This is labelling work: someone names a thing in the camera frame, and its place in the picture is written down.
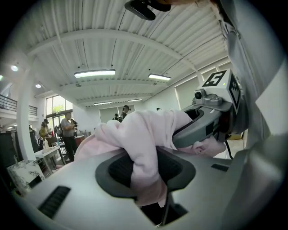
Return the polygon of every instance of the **marble patterned box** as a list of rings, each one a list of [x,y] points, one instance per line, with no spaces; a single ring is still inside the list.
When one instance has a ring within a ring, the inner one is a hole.
[[[45,180],[36,160],[23,160],[7,168],[15,186],[19,192],[25,196],[32,188],[29,185],[39,176],[41,181]]]

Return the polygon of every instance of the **round light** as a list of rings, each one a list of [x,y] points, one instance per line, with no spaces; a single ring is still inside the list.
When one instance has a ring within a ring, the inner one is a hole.
[[[17,66],[11,66],[11,70],[13,70],[14,72],[18,71],[18,67]]]

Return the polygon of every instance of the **table leg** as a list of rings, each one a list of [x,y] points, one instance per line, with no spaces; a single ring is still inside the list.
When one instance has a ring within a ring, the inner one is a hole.
[[[50,168],[50,165],[48,164],[48,161],[47,161],[46,157],[43,157],[43,159],[44,159],[44,161],[45,161],[45,164],[46,164],[46,166],[47,166],[47,168],[48,168],[49,173],[50,173],[50,174],[53,174],[52,169]]]
[[[66,164],[66,162],[65,162],[65,160],[63,158],[63,155],[62,155],[62,151],[59,151],[58,153],[60,154],[60,157],[61,157],[61,160],[62,160],[63,164]]]

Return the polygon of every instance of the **balcony railing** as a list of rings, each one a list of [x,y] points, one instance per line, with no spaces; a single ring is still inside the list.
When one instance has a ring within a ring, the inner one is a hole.
[[[5,110],[16,112],[17,101],[0,94],[0,109],[5,109]],[[29,106],[28,114],[37,116],[37,108],[33,106]]]

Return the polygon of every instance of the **gray shirt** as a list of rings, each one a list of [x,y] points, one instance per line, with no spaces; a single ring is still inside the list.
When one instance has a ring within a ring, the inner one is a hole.
[[[62,130],[63,130],[63,136],[64,137],[73,137],[74,136],[74,129],[70,129],[70,130],[65,130],[64,127],[70,126],[71,123],[69,121],[66,120],[66,118],[62,119],[61,121],[61,126],[62,126]]]

